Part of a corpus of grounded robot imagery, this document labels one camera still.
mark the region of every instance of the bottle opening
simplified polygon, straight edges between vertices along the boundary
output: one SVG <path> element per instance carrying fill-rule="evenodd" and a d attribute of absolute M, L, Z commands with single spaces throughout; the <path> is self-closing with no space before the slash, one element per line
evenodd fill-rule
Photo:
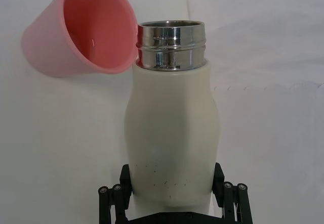
<path fill-rule="evenodd" d="M 204 23 L 198 21 L 186 21 L 186 20 L 174 20 L 174 21 L 154 21 L 154 22 L 146 22 L 142 23 L 143 27 L 188 27 L 188 26 L 196 26 L 203 25 Z"/>

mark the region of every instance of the bolt head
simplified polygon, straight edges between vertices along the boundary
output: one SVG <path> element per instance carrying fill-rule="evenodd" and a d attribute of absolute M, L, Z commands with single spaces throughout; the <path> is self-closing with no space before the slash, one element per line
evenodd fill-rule
<path fill-rule="evenodd" d="M 100 190 L 101 193 L 106 193 L 106 191 L 107 191 L 107 188 L 102 188 L 102 189 Z"/>
<path fill-rule="evenodd" d="M 224 186 L 225 186 L 226 188 L 232 188 L 232 185 L 229 184 L 229 183 L 225 183 Z"/>
<path fill-rule="evenodd" d="M 245 185 L 239 185 L 238 188 L 241 189 L 241 190 L 246 190 L 247 189 L 247 187 Z"/>
<path fill-rule="evenodd" d="M 118 191 L 118 190 L 121 190 L 121 188 L 122 188 L 122 187 L 121 187 L 120 185 L 116 185 L 115 187 L 113 187 L 113 189 L 114 189 L 114 190 L 117 190 L 117 191 Z"/>

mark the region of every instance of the bottle body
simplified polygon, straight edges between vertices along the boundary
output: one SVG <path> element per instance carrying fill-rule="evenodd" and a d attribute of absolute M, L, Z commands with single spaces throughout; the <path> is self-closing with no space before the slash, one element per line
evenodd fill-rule
<path fill-rule="evenodd" d="M 207 214 L 219 132 L 209 63 L 169 72 L 134 65 L 133 75 L 125 129 L 138 214 Z"/>

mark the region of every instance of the plastic cup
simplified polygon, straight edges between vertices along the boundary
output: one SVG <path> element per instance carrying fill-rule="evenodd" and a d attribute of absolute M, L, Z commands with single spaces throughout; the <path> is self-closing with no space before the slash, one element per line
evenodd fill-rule
<path fill-rule="evenodd" d="M 53 0 L 26 28 L 22 49 L 53 77 L 116 74 L 137 57 L 137 21 L 127 0 Z"/>

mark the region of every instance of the thermos bottle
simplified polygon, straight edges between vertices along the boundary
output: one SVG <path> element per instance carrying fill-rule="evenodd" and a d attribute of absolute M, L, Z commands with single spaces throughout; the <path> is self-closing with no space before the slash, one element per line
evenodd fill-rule
<path fill-rule="evenodd" d="M 139 216 L 207 214 L 219 117 L 204 58 L 205 26 L 158 21 L 138 26 L 139 59 L 126 110 L 126 143 Z"/>

